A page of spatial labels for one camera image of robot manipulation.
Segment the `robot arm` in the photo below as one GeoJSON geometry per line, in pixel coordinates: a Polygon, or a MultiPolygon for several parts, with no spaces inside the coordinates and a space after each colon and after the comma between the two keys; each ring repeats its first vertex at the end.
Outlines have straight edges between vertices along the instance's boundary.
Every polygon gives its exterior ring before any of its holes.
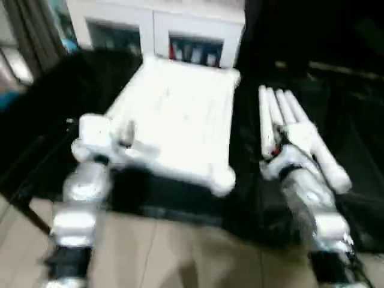
{"type": "Polygon", "coordinates": [[[372,287],[356,268],[349,225],[335,205],[333,191],[343,194],[352,187],[348,174],[290,91],[275,93],[261,86],[259,105],[260,170],[265,179],[280,181],[318,282],[372,287]]]}

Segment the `black table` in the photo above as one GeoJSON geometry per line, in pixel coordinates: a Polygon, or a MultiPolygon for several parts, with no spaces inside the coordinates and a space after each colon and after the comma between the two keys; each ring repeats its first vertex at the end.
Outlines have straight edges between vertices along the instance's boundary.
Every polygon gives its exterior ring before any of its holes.
{"type": "MultiPolygon", "coordinates": [[[[141,62],[124,52],[82,51],[71,55],[0,115],[0,191],[46,234],[50,227],[29,208],[31,199],[60,201],[62,183],[77,164],[70,143],[77,137],[79,116],[104,113],[141,62]]],[[[337,200],[350,221],[357,249],[384,251],[384,235],[379,229],[384,223],[380,168],[384,161],[380,162],[380,157],[378,161],[372,159],[371,134],[357,109],[371,111],[370,116],[379,121],[382,107],[356,97],[346,101],[350,98],[345,87],[306,77],[242,75],[235,92],[230,137],[230,165],[236,172],[236,187],[227,197],[216,198],[203,187],[127,169],[114,174],[109,208],[220,226],[269,247],[298,241],[296,225],[278,185],[265,182],[259,175],[257,89],[261,83],[294,91],[354,183],[353,193],[337,200]],[[361,131],[365,132],[364,141],[361,131]]],[[[375,139],[384,139],[382,132],[373,134],[375,139]]]]}

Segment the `cabinet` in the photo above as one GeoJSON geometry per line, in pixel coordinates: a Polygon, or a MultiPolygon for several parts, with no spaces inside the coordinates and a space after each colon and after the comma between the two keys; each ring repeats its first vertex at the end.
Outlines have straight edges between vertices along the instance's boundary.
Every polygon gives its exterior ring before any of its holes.
{"type": "Polygon", "coordinates": [[[233,67],[244,0],[67,0],[82,47],[233,67]]]}

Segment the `white container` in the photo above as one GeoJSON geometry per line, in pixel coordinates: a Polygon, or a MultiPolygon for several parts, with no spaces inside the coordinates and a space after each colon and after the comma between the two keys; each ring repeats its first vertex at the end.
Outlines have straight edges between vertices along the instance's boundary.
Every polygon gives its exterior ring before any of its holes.
{"type": "Polygon", "coordinates": [[[136,26],[143,54],[168,58],[170,36],[219,42],[220,67],[233,67],[245,25],[244,0],[67,0],[77,40],[92,47],[86,19],[136,26]]]}
{"type": "Polygon", "coordinates": [[[121,5],[108,1],[67,0],[77,42],[83,48],[92,48],[92,38],[87,22],[136,28],[140,34],[143,54],[154,54],[153,12],[147,8],[121,5]]]}

